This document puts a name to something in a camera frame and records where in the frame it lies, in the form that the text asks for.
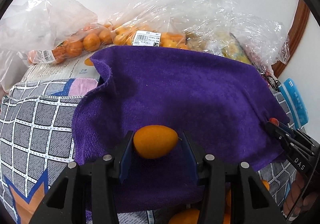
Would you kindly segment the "right hand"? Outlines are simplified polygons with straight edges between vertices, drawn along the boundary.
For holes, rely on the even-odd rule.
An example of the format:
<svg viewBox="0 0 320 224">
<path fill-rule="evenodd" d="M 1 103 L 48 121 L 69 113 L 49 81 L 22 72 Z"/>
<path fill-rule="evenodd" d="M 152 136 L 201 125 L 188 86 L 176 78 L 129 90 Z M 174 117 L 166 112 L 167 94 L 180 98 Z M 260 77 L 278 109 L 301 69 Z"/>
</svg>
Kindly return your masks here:
<svg viewBox="0 0 320 224">
<path fill-rule="evenodd" d="M 288 216 L 290 210 L 294 206 L 295 202 L 298 200 L 300 193 L 302 192 L 305 186 L 305 181 L 302 175 L 299 172 L 296 173 L 295 180 L 291 185 L 291 189 L 288 193 L 287 198 L 283 204 L 283 214 Z M 318 194 L 310 194 L 304 199 L 300 198 L 296 204 L 294 211 L 292 212 L 292 216 L 299 215 L 302 212 L 306 212 L 311 209 L 314 202 L 316 201 Z"/>
</svg>

